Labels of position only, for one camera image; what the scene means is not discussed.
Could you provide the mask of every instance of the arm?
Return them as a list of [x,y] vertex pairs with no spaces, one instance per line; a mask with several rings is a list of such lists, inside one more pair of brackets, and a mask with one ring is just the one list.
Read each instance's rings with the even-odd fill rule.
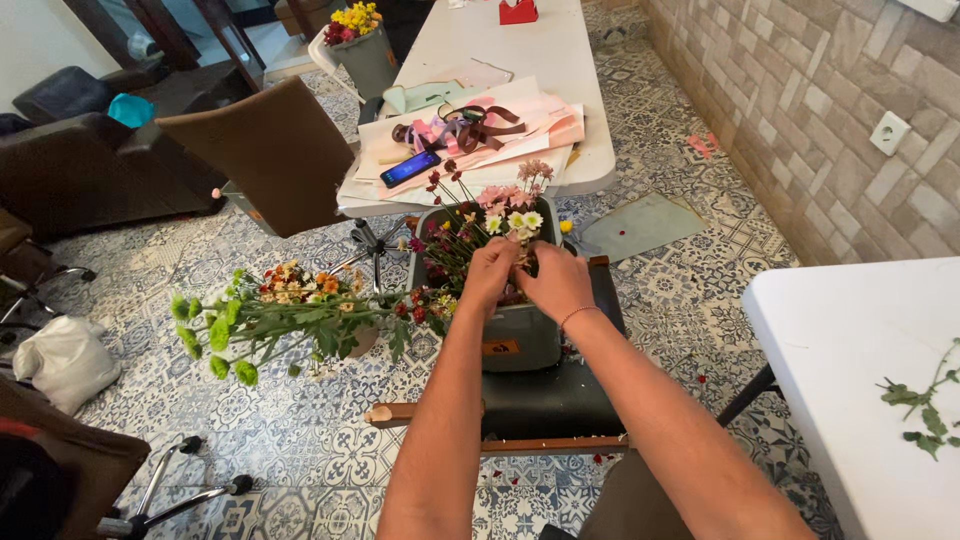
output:
[[[587,263],[537,243],[536,279],[519,286],[557,322],[593,306]],[[552,291],[568,291],[563,295]],[[698,540],[812,540],[800,513],[779,494],[727,432],[597,309],[564,324],[630,433],[630,441]]]
[[495,237],[473,255],[453,323],[396,457],[378,540],[472,535],[483,415],[480,343],[517,250]]

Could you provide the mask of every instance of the red tape dispenser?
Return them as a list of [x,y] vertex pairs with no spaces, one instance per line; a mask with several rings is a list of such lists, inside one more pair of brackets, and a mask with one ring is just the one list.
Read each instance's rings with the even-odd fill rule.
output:
[[507,4],[507,0],[500,1],[500,24],[520,24],[534,22],[540,18],[537,4],[534,0],[519,0],[515,6]]

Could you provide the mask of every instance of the brick wall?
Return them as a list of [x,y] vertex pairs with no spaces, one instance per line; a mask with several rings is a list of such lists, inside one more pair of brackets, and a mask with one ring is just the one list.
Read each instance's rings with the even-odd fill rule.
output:
[[[960,254],[960,13],[640,0],[664,61],[805,264]],[[888,158],[891,110],[913,126]]]

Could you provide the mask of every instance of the smartphone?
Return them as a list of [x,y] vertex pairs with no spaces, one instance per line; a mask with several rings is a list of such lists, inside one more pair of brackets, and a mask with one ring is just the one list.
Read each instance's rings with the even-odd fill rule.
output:
[[397,187],[430,167],[436,167],[441,161],[440,156],[437,156],[436,152],[424,150],[412,158],[384,171],[380,174],[380,180],[382,180],[388,188]]

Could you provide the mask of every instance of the teal cloth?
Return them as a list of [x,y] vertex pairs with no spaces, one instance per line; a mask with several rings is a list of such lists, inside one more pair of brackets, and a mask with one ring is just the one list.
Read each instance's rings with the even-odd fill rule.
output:
[[139,128],[154,119],[154,104],[142,97],[117,94],[107,115],[128,128]]

